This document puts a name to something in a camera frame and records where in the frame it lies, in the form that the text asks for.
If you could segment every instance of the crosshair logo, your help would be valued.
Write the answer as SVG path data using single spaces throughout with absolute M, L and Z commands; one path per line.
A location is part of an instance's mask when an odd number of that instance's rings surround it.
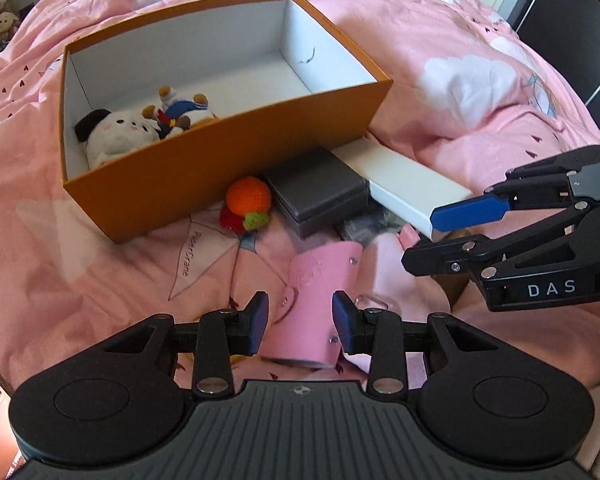
M 300 397 L 304 397 L 307 394 L 310 394 L 312 392 L 312 389 L 309 388 L 308 386 L 296 386 L 293 390 L 291 390 L 293 393 L 295 393 L 296 395 L 299 395 Z

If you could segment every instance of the robotic arm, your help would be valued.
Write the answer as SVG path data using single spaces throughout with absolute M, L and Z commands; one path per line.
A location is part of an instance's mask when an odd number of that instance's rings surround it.
M 600 146 L 507 173 L 483 196 L 434 211 L 452 230 L 508 210 L 565 208 L 502 238 L 407 250 L 406 270 L 468 272 L 491 310 L 600 300 Z M 573 460 L 593 421 L 567 374 L 450 315 L 405 322 L 333 296 L 349 354 L 370 354 L 359 383 L 247 381 L 230 355 L 258 351 L 268 299 L 199 323 L 160 314 L 26 381 L 10 422 L 27 464 L 15 480 L 585 480 Z M 190 389 L 173 381 L 194 352 Z M 409 390 L 405 352 L 428 379 Z

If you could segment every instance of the black box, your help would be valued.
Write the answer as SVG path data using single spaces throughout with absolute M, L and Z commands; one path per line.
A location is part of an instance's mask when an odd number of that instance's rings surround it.
M 277 209 L 301 238 L 363 210 L 368 183 L 325 148 L 264 171 Z

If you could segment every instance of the box lid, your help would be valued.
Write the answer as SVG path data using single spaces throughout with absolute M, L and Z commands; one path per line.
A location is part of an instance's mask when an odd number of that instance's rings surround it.
M 278 201 L 298 222 L 341 200 L 368 193 L 366 180 L 325 148 L 266 170 L 264 177 Z

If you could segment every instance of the plush toy's black ear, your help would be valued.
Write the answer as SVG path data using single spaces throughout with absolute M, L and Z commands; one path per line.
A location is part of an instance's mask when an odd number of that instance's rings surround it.
M 93 112 L 85 115 L 80 119 L 78 124 L 75 125 L 75 135 L 78 137 L 78 142 L 87 142 L 93 129 L 100 124 L 100 121 L 108 116 L 111 112 L 101 108 L 94 110 Z

